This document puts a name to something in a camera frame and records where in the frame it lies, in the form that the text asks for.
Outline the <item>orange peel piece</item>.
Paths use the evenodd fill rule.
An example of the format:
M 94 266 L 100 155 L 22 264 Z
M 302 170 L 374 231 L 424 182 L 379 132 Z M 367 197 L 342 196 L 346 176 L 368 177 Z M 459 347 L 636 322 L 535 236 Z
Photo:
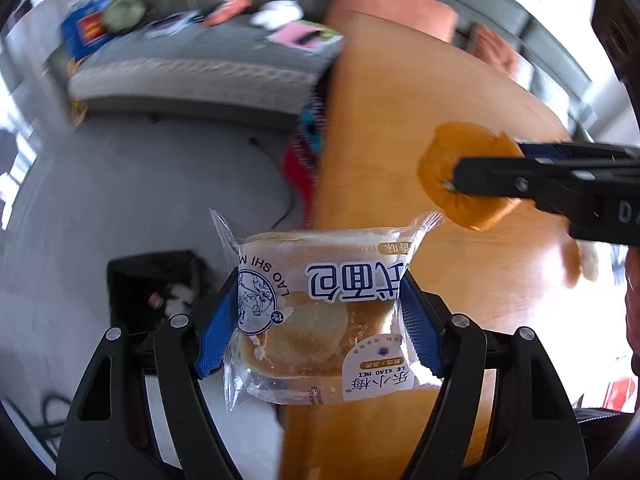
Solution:
M 416 175 L 428 198 L 449 221 L 483 232 L 521 203 L 517 197 L 492 192 L 489 162 L 522 156 L 518 144 L 504 132 L 495 133 L 472 122 L 445 122 L 435 128 Z

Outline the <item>packaged bread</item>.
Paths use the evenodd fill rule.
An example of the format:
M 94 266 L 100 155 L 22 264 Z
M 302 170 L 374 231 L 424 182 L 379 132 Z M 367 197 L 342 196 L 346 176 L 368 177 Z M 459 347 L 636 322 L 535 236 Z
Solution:
M 239 237 L 210 214 L 231 271 L 224 400 L 328 405 L 435 387 L 439 331 L 410 263 L 442 217 Z

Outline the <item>black trash bin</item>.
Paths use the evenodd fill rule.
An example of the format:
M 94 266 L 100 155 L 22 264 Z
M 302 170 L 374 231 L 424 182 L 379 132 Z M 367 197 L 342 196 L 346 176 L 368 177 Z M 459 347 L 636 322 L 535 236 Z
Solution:
M 155 330 L 189 314 L 215 288 L 214 272 L 196 252 L 148 252 L 113 259 L 106 266 L 110 322 L 129 333 Z

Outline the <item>orange cushion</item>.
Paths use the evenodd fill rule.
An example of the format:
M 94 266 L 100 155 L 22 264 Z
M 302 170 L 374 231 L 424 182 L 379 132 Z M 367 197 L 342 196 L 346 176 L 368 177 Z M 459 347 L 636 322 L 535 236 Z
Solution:
M 347 32 L 354 13 L 382 18 L 445 42 L 454 39 L 458 22 L 457 12 L 437 0 L 331 0 L 323 23 Z
M 512 79 L 518 72 L 518 52 L 484 24 L 474 25 L 466 52 Z

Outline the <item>pink book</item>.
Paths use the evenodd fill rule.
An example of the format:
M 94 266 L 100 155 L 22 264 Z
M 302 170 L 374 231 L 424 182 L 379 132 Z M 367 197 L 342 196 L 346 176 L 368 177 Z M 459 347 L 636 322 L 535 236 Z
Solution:
M 343 35 L 331 27 L 303 20 L 285 24 L 266 37 L 270 44 L 310 54 L 320 53 L 342 39 Z

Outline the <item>white crumpled cloth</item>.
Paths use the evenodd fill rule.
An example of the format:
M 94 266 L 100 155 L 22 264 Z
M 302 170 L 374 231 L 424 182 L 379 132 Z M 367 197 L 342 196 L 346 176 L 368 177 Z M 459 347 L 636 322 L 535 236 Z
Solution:
M 277 30 L 284 25 L 301 20 L 302 7 L 294 0 L 274 0 L 263 4 L 250 17 L 250 24 L 265 30 Z

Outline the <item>grey sofa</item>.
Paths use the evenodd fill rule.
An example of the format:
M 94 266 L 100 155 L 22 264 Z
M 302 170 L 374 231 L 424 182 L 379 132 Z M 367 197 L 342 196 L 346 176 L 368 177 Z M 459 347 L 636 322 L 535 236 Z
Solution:
M 464 49 L 477 24 L 518 54 L 525 89 L 553 80 L 566 96 L 568 118 L 582 110 L 591 80 L 547 29 L 515 0 L 437 0 L 459 15 L 452 43 Z M 68 78 L 68 92 L 95 110 L 140 110 L 243 118 L 290 119 L 343 47 L 332 39 L 316 52 L 269 40 L 246 15 L 212 28 L 191 24 L 151 38 L 142 30 L 99 48 Z

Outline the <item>pink toy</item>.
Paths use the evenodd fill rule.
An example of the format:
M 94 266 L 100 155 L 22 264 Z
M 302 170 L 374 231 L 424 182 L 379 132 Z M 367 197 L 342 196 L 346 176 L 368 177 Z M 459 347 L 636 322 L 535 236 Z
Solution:
M 230 21 L 243 14 L 252 5 L 252 0 L 224 0 L 219 6 L 206 15 L 203 24 L 213 27 Z

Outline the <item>blue snack bag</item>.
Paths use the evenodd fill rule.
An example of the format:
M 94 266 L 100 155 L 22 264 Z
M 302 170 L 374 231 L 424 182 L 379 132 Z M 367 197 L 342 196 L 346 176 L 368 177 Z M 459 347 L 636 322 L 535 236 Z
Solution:
M 73 6 L 60 26 L 68 56 L 75 61 L 92 55 L 115 38 L 102 24 L 103 13 L 113 0 L 88 0 Z

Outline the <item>green cap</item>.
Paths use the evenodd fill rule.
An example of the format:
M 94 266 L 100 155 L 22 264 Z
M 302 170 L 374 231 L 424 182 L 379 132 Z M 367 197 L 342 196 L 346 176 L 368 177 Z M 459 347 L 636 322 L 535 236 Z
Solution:
M 113 0 L 105 7 L 101 22 L 112 35 L 128 34 L 137 28 L 146 15 L 146 5 L 142 0 Z

